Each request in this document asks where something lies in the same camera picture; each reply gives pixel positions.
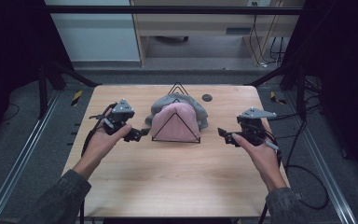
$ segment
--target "hand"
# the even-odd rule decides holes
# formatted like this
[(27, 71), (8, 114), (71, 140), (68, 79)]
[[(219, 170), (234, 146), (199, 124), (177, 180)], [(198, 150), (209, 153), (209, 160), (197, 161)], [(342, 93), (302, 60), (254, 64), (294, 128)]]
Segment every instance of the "hand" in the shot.
[[(263, 123), (266, 131), (270, 131), (270, 128)], [(268, 192), (272, 192), (275, 189), (287, 187), (286, 182), (281, 175), (276, 150), (269, 147), (267, 144), (255, 147), (250, 144), (245, 138), (238, 134), (232, 134), (234, 140), (243, 147), (255, 164), (255, 168), (260, 173), (261, 178), (267, 186)]]
[(101, 160), (112, 150), (116, 143), (131, 130), (131, 125), (127, 124), (120, 128), (116, 133), (108, 135), (103, 129), (103, 122), (95, 134), (89, 140), (89, 145), (73, 170), (89, 179), (94, 170), (101, 163)]

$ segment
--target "horizontal black bar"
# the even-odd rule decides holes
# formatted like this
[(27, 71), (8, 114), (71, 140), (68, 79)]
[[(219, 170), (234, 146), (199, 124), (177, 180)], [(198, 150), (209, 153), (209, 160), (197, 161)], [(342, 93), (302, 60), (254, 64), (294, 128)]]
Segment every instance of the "horizontal black bar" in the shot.
[(45, 6), (27, 7), (49, 13), (78, 14), (235, 14), (235, 15), (302, 15), (321, 12), (302, 7), (173, 7), (173, 6)]

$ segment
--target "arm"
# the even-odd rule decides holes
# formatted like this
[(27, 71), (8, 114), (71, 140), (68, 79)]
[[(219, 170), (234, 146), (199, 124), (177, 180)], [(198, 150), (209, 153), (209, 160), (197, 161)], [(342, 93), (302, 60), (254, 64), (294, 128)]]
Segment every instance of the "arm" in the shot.
[(91, 189), (91, 174), (120, 138), (131, 130), (126, 125), (113, 135), (98, 129), (83, 157), (72, 170), (49, 188), (19, 223), (75, 223), (80, 206)]
[(232, 137), (248, 152), (266, 184), (268, 190), (266, 203), (271, 214), (271, 223), (308, 223), (296, 195), (287, 187), (281, 175), (276, 151), (265, 143), (255, 147), (237, 134), (233, 134)]

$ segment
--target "power outlet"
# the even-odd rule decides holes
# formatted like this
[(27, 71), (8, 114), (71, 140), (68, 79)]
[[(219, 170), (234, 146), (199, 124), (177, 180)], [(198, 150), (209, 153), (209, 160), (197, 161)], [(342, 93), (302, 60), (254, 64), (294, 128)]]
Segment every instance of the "power outlet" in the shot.
[(271, 0), (248, 0), (247, 7), (269, 7)]

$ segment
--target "controller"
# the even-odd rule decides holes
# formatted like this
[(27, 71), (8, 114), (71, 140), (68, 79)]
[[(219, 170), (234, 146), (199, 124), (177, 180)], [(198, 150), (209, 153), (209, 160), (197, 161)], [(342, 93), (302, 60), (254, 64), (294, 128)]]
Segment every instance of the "controller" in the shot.
[[(237, 122), (241, 126), (241, 132), (235, 132), (254, 146), (260, 146), (265, 142), (266, 132), (261, 122), (261, 118), (274, 118), (275, 113), (259, 110), (256, 108), (250, 108), (237, 116)], [(239, 147), (238, 143), (232, 138), (233, 133), (228, 133), (226, 130), (217, 128), (220, 136), (225, 138), (226, 144), (232, 144), (235, 147)]]
[[(109, 107), (112, 107), (112, 111), (107, 116), (99, 115), (96, 118), (103, 119), (103, 129), (107, 134), (112, 135), (126, 125), (127, 120), (135, 115), (135, 111), (125, 99), (121, 99), (118, 103)], [(126, 142), (139, 142), (141, 137), (147, 135), (148, 132), (148, 129), (136, 130), (132, 128), (123, 139)]]

